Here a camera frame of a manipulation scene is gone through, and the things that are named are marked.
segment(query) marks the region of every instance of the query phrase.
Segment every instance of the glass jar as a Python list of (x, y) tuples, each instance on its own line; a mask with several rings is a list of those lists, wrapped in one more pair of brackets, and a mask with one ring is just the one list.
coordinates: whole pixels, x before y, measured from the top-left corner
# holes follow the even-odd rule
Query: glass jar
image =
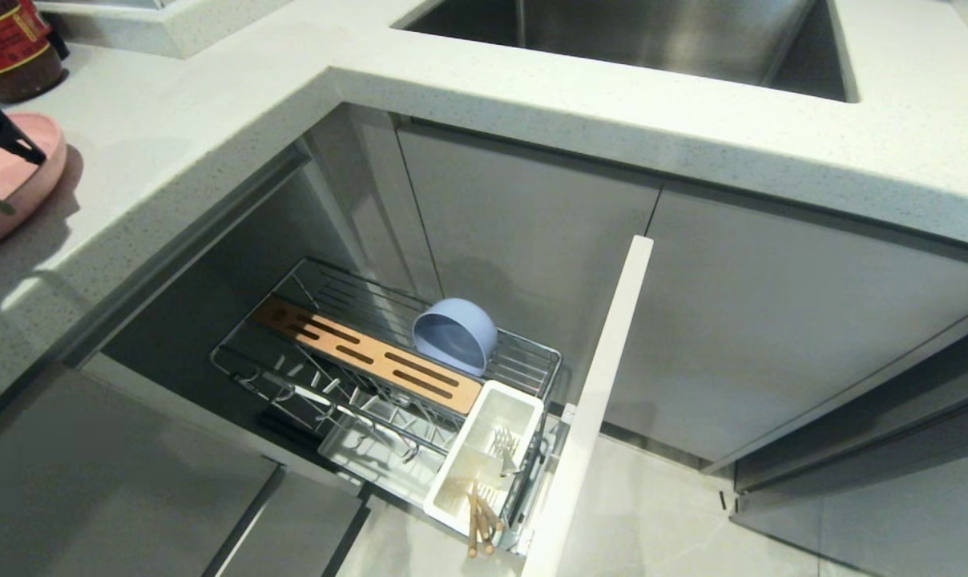
[(32, 0), (0, 0), (0, 102), (43, 94), (63, 80), (63, 64), (46, 39), (50, 26)]

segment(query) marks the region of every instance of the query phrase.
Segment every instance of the white quartz countertop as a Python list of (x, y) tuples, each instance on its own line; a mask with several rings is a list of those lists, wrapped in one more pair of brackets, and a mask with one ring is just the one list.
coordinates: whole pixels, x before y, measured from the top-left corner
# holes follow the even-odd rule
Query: white quartz countertop
[(0, 394), (338, 103), (560, 147), (968, 243), (968, 29), (835, 0), (856, 103), (394, 30), (437, 0), (294, 0), (187, 61), (73, 45), (69, 171), (0, 244)]

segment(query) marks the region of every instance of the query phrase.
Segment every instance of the red label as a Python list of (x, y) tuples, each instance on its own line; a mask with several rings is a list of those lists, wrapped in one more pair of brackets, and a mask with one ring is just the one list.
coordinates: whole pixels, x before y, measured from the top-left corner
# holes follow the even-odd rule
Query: red label
[(30, 0), (19, 0), (13, 10), (1, 14), (0, 74), (29, 62), (49, 47), (49, 30)]

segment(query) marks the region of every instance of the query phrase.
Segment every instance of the gray floor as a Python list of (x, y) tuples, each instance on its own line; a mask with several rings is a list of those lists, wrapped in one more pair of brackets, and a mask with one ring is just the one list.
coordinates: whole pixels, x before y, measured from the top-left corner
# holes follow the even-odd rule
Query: gray floor
[[(861, 577), (728, 521), (730, 482), (602, 436), (576, 507), (560, 577)], [(382, 501), (340, 573), (517, 575), (507, 555), (467, 559), (466, 542)]]

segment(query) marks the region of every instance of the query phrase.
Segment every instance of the gray cabinet door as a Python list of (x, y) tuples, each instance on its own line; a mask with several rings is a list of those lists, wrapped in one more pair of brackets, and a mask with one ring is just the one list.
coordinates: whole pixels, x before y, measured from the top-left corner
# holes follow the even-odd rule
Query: gray cabinet door
[(362, 508), (357, 497), (286, 474), (218, 577), (321, 576), (349, 526), (363, 522)]
[(399, 141), (444, 296), (560, 350), (576, 401), (660, 180), (428, 127)]
[(606, 418), (712, 462), (968, 315), (966, 260), (845, 220), (667, 183), (648, 236)]
[(44, 381), (1, 417), (0, 577), (202, 575), (276, 465), (81, 373)]

